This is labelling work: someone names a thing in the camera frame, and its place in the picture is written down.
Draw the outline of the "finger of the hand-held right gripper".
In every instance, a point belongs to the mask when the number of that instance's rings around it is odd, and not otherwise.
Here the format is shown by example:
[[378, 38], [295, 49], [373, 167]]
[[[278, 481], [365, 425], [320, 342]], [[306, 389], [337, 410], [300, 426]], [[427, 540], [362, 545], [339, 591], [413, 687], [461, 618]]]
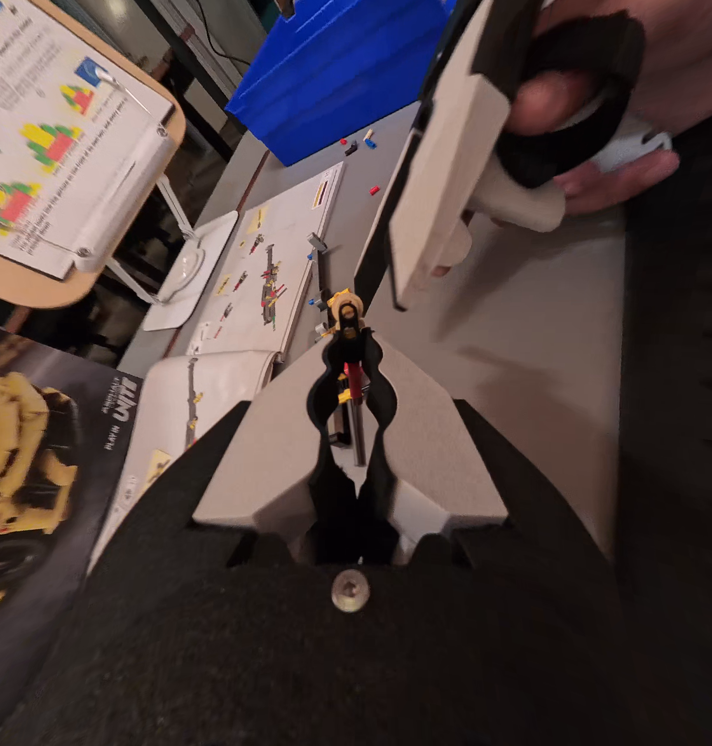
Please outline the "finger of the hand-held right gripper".
[[419, 109], [414, 118], [405, 147], [387, 185], [378, 212], [354, 274], [354, 291], [362, 299], [374, 298], [384, 275], [390, 278], [391, 258], [388, 237], [389, 220], [407, 180], [407, 174], [434, 107], [435, 90], [443, 76], [482, 75], [472, 71], [476, 51], [484, 37], [492, 14], [491, 2], [458, 2], [452, 13], [448, 31], [437, 49], [435, 61], [424, 80], [419, 96]]
[[455, 266], [469, 254], [473, 239], [462, 214], [510, 110], [483, 75], [443, 76], [433, 103], [389, 220], [398, 310], [416, 301], [435, 268]]

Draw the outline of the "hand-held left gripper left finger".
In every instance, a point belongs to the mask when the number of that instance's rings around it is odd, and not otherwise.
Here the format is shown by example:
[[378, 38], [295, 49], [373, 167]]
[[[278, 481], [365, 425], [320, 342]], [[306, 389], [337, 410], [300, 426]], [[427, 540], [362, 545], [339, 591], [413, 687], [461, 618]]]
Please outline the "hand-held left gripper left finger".
[[321, 440], [307, 397], [325, 373], [324, 348], [314, 345], [252, 400], [193, 513], [196, 523], [272, 533], [301, 547], [316, 521], [308, 480]]

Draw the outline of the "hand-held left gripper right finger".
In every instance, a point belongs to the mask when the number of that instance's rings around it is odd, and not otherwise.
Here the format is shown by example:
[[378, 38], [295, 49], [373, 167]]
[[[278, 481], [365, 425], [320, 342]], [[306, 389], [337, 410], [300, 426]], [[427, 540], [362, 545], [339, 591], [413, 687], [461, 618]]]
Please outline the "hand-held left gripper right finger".
[[502, 524], [508, 509], [452, 397], [379, 333], [364, 335], [365, 525], [416, 548], [427, 535]]

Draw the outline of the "long grey lego beam assembly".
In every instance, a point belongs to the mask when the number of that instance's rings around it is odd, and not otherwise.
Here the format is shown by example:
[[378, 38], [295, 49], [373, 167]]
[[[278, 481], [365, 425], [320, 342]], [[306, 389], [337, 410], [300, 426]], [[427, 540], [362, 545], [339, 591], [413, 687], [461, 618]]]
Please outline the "long grey lego beam assembly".
[[[329, 249], [321, 236], [310, 233], [307, 236], [312, 252], [309, 256], [312, 264], [312, 278], [316, 283], [316, 294], [309, 300], [308, 304], [314, 310], [320, 312], [314, 330], [314, 341], [321, 342], [329, 340], [336, 325], [339, 315], [333, 315], [332, 306], [335, 301], [332, 298], [342, 294], [331, 290], [327, 258]], [[363, 403], [364, 384], [363, 367], [361, 363], [347, 363], [340, 375], [342, 394], [341, 405], [345, 407], [348, 415], [348, 434], [351, 449], [353, 451], [354, 465], [356, 467], [366, 466], [366, 440], [363, 426]]]

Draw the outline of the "black lego fork red pins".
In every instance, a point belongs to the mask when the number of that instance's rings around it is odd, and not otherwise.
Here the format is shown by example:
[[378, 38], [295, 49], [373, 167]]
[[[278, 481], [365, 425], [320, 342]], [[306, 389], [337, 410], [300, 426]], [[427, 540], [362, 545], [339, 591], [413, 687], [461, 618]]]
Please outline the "black lego fork red pins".
[[324, 352], [325, 391], [332, 403], [337, 393], [337, 380], [343, 372], [346, 373], [348, 379], [349, 401], [356, 407], [360, 407], [363, 403], [362, 363], [366, 341], [363, 329], [363, 316], [359, 318], [353, 306], [343, 304], [340, 309], [340, 318], [334, 320], [332, 340], [326, 345]]

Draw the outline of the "tan lego gear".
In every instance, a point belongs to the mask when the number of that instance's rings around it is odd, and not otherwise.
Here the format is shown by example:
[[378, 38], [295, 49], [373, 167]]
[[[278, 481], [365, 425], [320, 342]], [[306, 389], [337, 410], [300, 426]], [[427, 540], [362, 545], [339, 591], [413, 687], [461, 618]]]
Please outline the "tan lego gear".
[[363, 316], [363, 303], [361, 299], [358, 295], [352, 293], [350, 288], [346, 288], [333, 294], [327, 302], [333, 319], [338, 320], [340, 318], [340, 309], [343, 304], [350, 304], [353, 306], [355, 308], [355, 313], [359, 318]]

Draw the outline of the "open lego instruction booklet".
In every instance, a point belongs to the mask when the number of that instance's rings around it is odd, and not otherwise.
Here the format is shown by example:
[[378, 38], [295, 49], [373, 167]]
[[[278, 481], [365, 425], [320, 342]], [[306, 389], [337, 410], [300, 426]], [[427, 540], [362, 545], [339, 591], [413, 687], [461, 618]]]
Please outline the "open lego instruction booklet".
[[186, 353], [147, 373], [117, 492], [87, 572], [145, 491], [240, 401], [290, 346], [345, 163], [246, 211]]

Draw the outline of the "lego box yellow car picture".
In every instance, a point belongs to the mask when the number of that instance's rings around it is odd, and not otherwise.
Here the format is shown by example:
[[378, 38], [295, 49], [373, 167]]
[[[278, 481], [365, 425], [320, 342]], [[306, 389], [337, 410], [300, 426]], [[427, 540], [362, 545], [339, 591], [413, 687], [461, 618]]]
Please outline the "lego box yellow car picture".
[[0, 328], [0, 726], [83, 582], [142, 386]]

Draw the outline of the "person's right hand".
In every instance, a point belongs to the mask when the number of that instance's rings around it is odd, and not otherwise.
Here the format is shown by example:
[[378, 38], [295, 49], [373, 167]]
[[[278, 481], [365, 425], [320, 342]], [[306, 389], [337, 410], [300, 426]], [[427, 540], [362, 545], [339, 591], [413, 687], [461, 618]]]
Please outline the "person's right hand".
[[[534, 35], [571, 19], [627, 10], [646, 33], [631, 113], [673, 135], [712, 117], [712, 1], [558, 1], [539, 12]], [[538, 136], [562, 127], [589, 104], [599, 84], [585, 71], [545, 71], [524, 82], [506, 130]], [[561, 174], [566, 216], [592, 215], [639, 197], [677, 173], [680, 157], [656, 151], [610, 173], [592, 162]]]

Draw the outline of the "blue plastic bin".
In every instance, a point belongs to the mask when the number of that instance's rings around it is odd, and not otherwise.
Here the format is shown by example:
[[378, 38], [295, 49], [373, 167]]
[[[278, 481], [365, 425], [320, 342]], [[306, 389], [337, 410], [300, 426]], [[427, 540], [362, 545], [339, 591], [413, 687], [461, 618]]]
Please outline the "blue plastic bin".
[[413, 103], [455, 2], [301, 1], [225, 110], [285, 166]]

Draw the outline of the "black foam pad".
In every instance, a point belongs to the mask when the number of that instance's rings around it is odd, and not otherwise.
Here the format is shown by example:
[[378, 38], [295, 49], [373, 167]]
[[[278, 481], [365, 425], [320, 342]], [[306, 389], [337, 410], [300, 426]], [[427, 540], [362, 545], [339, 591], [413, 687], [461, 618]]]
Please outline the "black foam pad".
[[712, 117], [625, 207], [614, 558], [649, 744], [712, 744]]

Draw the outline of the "wooden board document stand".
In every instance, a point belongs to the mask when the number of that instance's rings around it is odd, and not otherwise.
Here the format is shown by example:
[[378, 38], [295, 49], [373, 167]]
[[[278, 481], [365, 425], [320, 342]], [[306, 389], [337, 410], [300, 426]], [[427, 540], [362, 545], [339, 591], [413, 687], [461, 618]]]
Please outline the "wooden board document stand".
[[[149, 305], [143, 328], [192, 315], [237, 223], [193, 228], [164, 171], [177, 101], [50, 2], [0, 2], [0, 300], [66, 307], [105, 268]], [[155, 187], [184, 239], [156, 294], [114, 256]]]

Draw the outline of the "printed instruction sheet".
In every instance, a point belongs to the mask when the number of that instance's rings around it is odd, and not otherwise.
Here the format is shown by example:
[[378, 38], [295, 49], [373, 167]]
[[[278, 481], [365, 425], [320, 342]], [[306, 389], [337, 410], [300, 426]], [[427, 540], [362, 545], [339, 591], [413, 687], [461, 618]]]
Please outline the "printed instruction sheet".
[[171, 144], [175, 105], [32, 2], [0, 2], [0, 256], [96, 267]]

